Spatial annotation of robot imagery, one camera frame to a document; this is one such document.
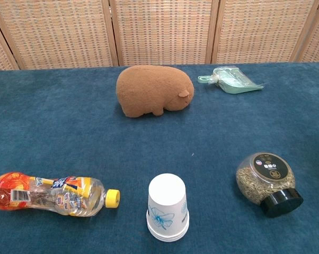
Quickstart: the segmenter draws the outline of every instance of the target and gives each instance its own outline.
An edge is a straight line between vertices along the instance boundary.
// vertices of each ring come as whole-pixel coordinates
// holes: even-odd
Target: glass jar
[[[303,202],[290,166],[272,153],[248,156],[237,169],[236,181],[242,194],[269,217],[291,212]]]

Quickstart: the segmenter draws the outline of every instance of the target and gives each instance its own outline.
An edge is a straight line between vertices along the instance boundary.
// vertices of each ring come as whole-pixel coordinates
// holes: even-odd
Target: stuffed animal
[[[128,117],[153,113],[162,115],[163,109],[182,110],[193,98],[194,88],[188,75],[165,66],[132,66],[117,79],[116,94]]]

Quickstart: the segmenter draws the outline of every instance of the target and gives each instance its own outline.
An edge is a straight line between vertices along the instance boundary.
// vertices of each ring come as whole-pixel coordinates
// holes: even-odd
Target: plush ear
[[[179,97],[187,97],[190,93],[188,92],[188,90],[184,90],[182,92],[179,93]]]

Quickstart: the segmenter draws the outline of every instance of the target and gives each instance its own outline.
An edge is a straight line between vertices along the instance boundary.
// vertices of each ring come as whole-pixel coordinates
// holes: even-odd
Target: paper cup
[[[150,233],[164,242],[182,238],[189,227],[185,184],[173,174],[156,176],[149,184],[148,211]]]

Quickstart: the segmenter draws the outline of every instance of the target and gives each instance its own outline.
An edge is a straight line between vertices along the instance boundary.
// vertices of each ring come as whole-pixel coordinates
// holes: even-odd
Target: yellow bottle cap
[[[117,208],[119,205],[120,192],[117,189],[108,189],[105,197],[106,208]]]

